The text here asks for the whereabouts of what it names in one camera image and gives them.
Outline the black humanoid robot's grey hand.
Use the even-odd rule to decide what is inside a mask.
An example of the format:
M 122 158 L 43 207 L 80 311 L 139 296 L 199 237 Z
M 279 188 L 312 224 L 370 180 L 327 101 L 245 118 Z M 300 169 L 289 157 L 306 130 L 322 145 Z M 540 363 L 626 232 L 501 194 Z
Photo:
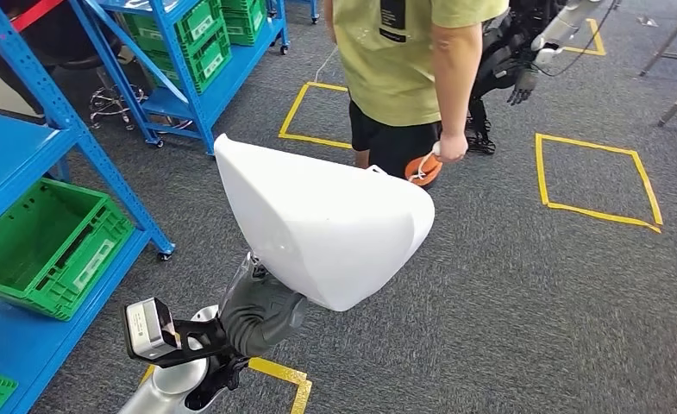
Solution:
M 536 88 L 539 71 L 534 67 L 525 67 L 517 74 L 517 79 L 513 91 L 506 100 L 511 105 L 519 105 L 528 100 L 533 90 Z

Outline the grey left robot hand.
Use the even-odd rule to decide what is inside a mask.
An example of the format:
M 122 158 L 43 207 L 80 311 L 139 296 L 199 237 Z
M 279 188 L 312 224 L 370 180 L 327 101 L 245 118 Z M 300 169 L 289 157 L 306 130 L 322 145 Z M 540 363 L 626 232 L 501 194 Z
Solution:
M 257 357 L 300 328 L 307 304 L 306 296 L 280 282 L 249 252 L 223 295 L 218 318 L 235 350 Z

